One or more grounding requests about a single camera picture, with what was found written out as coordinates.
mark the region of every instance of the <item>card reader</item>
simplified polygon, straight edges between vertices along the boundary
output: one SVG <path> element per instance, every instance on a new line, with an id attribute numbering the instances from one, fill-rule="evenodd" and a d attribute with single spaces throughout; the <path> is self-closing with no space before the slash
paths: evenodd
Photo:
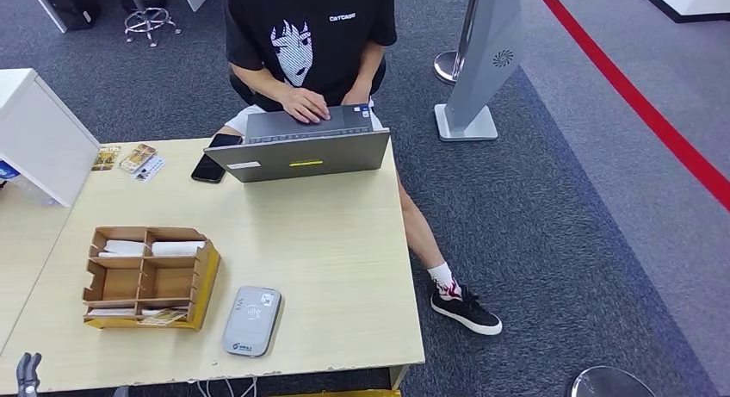
<path id="1" fill-rule="evenodd" d="M 269 348 L 281 294 L 272 288 L 241 287 L 223 332 L 223 349 L 259 357 Z"/>

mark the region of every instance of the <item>laptop lid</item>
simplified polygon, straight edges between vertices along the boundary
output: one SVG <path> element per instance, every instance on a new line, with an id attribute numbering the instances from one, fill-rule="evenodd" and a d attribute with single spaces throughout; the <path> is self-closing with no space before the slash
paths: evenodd
<path id="1" fill-rule="evenodd" d="M 390 130 L 303 140 L 207 148 L 239 181 L 288 179 L 380 169 Z"/>

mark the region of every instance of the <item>stanchion post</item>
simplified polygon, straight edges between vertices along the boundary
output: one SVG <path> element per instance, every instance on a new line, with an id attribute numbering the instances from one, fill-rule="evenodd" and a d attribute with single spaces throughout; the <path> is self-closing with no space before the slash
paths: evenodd
<path id="1" fill-rule="evenodd" d="M 467 53 L 469 38 L 472 36 L 472 24 L 474 19 L 474 8 L 477 0 L 469 0 L 467 13 L 464 15 L 464 27 L 461 29 L 459 49 L 440 53 L 434 60 L 434 70 L 438 79 L 447 84 L 456 84 L 461 68 L 464 66 L 464 55 Z"/>

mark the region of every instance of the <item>cardboard organizer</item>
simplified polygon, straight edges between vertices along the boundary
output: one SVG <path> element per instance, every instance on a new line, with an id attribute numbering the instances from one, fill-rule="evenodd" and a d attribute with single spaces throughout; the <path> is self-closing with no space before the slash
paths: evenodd
<path id="1" fill-rule="evenodd" d="M 143 257 L 99 257 L 108 239 L 143 242 Z M 154 257 L 157 241 L 205 241 L 193 257 Z M 218 272 L 220 254 L 195 229 L 184 227 L 98 227 L 86 270 L 93 275 L 84 289 L 84 322 L 96 328 L 151 327 L 140 324 L 142 310 L 187 307 L 186 317 L 163 328 L 200 330 Z M 89 315 L 93 309 L 133 308 L 132 315 Z"/>

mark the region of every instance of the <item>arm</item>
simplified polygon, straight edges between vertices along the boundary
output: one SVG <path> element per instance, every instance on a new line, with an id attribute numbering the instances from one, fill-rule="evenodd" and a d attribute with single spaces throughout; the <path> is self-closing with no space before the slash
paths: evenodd
<path id="1" fill-rule="evenodd" d="M 282 83 L 265 67 L 261 70 L 246 70 L 235 64 L 231 64 L 231 67 L 236 76 L 251 90 L 279 102 L 284 111 L 298 121 L 319 123 L 320 118 L 330 119 L 330 110 L 327 109 L 325 98 L 320 94 Z"/>
<path id="2" fill-rule="evenodd" d="M 373 87 L 373 77 L 383 60 L 386 48 L 373 41 L 368 41 L 360 58 L 360 71 L 350 92 L 345 95 L 343 104 L 363 104 L 370 99 L 370 89 Z"/>

